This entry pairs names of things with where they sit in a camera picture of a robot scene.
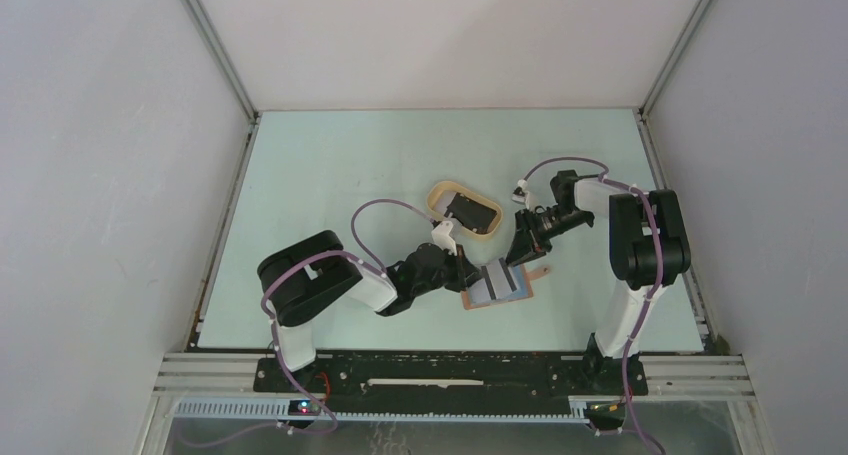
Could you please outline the brown leather card holder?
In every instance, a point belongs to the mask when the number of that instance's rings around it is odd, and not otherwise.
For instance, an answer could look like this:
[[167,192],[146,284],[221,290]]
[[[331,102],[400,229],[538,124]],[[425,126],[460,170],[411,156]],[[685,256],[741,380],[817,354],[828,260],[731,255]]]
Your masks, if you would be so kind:
[[503,258],[480,268],[481,279],[461,293],[465,310],[480,309],[534,297],[533,282],[551,273],[548,265],[528,270],[525,265],[510,267]]

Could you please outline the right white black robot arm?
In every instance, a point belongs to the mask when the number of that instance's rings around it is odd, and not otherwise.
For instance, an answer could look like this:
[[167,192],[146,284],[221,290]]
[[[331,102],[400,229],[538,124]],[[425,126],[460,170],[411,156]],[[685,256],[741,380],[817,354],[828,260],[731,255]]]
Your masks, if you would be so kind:
[[604,174],[581,176],[574,170],[558,172],[550,187],[555,203],[543,206],[527,179],[517,182],[512,198],[524,207],[515,214],[506,263],[513,267],[542,258],[552,251],[555,237],[598,219],[607,221],[609,263],[617,284],[581,367],[585,386],[606,393],[622,378],[616,360],[637,355],[654,302],[691,266],[678,197],[670,189],[645,192]]

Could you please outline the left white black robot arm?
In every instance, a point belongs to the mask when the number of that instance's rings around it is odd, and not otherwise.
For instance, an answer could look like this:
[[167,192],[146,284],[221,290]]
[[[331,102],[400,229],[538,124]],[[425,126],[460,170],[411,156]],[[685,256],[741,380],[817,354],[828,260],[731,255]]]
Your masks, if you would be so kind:
[[482,279],[482,270],[453,241],[423,243],[406,259],[379,269],[324,230],[266,257],[257,276],[280,361],[277,377],[299,392],[316,378],[312,322],[337,300],[347,296],[380,316],[394,316],[433,291],[468,290]]

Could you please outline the beige oval card tray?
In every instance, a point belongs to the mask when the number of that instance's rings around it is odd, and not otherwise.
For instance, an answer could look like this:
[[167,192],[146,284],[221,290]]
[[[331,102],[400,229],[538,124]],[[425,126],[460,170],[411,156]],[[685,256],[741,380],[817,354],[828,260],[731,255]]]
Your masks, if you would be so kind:
[[445,217],[446,207],[457,193],[464,194],[471,199],[495,209],[498,212],[497,218],[491,226],[492,231],[488,234],[473,233],[464,228],[457,220],[453,219],[459,226],[458,231],[477,241],[486,241],[491,239],[503,220],[503,209],[497,202],[457,182],[443,180],[434,185],[426,197],[426,206],[430,214],[439,221],[448,219]]

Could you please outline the black card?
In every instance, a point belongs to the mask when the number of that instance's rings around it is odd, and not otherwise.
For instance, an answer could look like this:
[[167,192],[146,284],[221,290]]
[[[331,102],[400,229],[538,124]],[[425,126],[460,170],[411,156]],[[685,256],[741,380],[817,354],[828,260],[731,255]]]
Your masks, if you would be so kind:
[[476,234],[488,234],[498,212],[464,194],[457,193],[446,207],[445,217],[457,220]]

